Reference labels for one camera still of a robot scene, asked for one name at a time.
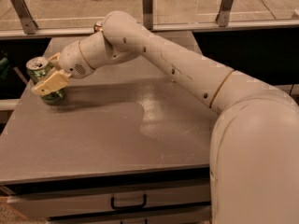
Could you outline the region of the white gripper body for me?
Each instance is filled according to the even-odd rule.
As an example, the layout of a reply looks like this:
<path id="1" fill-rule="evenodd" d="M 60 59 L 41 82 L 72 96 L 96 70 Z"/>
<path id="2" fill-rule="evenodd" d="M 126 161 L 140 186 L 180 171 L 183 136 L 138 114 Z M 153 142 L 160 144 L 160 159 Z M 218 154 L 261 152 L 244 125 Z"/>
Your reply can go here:
<path id="1" fill-rule="evenodd" d="M 84 60 L 78 41 L 69 44 L 60 52 L 59 65 L 76 79 L 82 79 L 94 72 L 94 69 Z"/>

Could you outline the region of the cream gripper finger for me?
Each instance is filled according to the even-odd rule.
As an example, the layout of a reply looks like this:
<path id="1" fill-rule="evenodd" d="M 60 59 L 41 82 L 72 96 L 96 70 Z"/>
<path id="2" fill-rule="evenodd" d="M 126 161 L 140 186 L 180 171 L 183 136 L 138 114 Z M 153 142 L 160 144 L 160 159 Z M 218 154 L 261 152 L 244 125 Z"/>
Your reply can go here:
<path id="1" fill-rule="evenodd" d="M 48 77 L 38 81 L 32 88 L 32 92 L 39 96 L 48 95 L 52 92 L 67 87 L 69 85 L 70 78 L 71 74 L 67 73 L 65 70 L 55 70 Z"/>
<path id="2" fill-rule="evenodd" d="M 55 68 L 55 69 L 60 69 L 61 66 L 59 65 L 59 59 L 60 59 L 60 53 L 57 52 L 51 57 L 49 57 L 49 63 Z"/>

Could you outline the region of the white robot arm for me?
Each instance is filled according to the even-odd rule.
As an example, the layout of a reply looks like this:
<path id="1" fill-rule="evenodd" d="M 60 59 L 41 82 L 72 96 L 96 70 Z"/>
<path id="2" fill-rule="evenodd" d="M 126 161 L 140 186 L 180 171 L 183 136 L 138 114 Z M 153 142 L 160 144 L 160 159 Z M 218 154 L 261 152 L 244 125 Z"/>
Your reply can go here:
<path id="1" fill-rule="evenodd" d="M 299 106 L 286 92 L 155 35 L 113 11 L 98 32 L 51 57 L 45 96 L 95 69 L 149 60 L 218 114 L 210 143 L 213 224 L 299 224 Z"/>

